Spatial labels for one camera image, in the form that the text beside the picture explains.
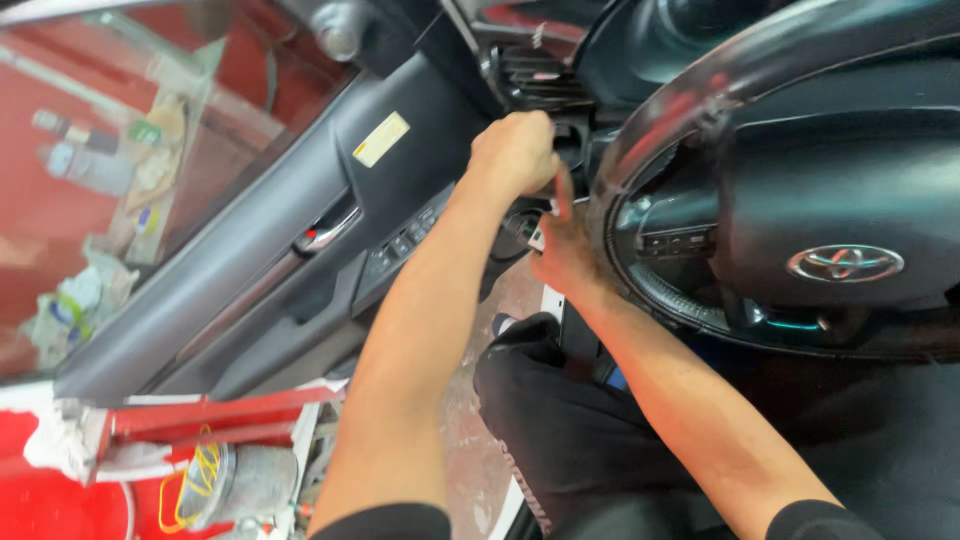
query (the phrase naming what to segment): sleeve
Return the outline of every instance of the sleeve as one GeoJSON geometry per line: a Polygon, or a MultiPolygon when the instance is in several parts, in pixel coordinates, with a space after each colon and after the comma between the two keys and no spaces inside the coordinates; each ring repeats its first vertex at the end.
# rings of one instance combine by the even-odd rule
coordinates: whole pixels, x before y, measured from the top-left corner
{"type": "Polygon", "coordinates": [[[335,521],[310,540],[450,540],[450,519],[430,504],[388,504],[335,521]]]}
{"type": "Polygon", "coordinates": [[[797,501],[774,516],[766,540],[883,540],[843,506],[826,501],[797,501]]]}

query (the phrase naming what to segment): car window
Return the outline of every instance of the car window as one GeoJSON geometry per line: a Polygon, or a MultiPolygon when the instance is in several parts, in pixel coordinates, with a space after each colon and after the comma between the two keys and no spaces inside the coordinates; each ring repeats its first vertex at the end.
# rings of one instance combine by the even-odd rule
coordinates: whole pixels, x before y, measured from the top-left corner
{"type": "Polygon", "coordinates": [[[95,338],[353,74],[266,0],[2,31],[0,378],[95,338]]]}

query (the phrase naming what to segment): bucket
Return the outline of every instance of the bucket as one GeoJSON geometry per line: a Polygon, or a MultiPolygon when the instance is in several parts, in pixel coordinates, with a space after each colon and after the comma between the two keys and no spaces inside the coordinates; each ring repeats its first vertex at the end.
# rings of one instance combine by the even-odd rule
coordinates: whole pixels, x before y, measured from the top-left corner
{"type": "MultiPolygon", "coordinates": [[[[221,444],[209,493],[184,485],[177,514],[191,516],[186,528],[202,530],[214,523],[235,522],[278,513],[292,500],[297,484],[297,457],[289,448],[221,444]]],[[[186,480],[204,485],[209,478],[199,459],[190,462],[186,480]]]]}

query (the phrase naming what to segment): air vent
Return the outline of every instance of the air vent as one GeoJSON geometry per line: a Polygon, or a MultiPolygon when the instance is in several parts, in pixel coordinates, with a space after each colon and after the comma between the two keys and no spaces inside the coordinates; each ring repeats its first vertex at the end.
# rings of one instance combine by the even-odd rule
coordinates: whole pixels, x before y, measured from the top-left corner
{"type": "Polygon", "coordinates": [[[548,53],[521,46],[494,47],[499,84],[521,109],[558,110],[590,105],[572,69],[548,53]]]}

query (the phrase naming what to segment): warning sticker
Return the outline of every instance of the warning sticker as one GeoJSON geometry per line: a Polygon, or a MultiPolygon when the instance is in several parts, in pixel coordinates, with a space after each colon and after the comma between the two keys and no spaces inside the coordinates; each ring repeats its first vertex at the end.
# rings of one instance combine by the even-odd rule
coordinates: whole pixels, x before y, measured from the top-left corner
{"type": "Polygon", "coordinates": [[[390,113],[387,119],[363,139],[360,146],[353,151],[353,156],[367,167],[373,167],[403,134],[410,130],[410,125],[396,111],[390,113]]]}

